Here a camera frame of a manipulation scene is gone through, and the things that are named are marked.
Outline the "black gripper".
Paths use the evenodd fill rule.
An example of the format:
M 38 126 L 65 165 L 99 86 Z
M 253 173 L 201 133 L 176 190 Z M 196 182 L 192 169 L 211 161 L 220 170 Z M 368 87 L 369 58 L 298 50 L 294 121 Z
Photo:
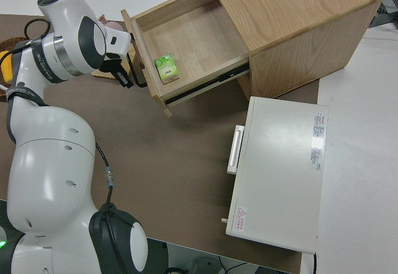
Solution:
M 128 73 L 122 66 L 121 59 L 104 60 L 99 68 L 99 71 L 103 73 L 111 73 L 124 88 L 131 88 L 134 86 L 134 83 L 131 81 Z

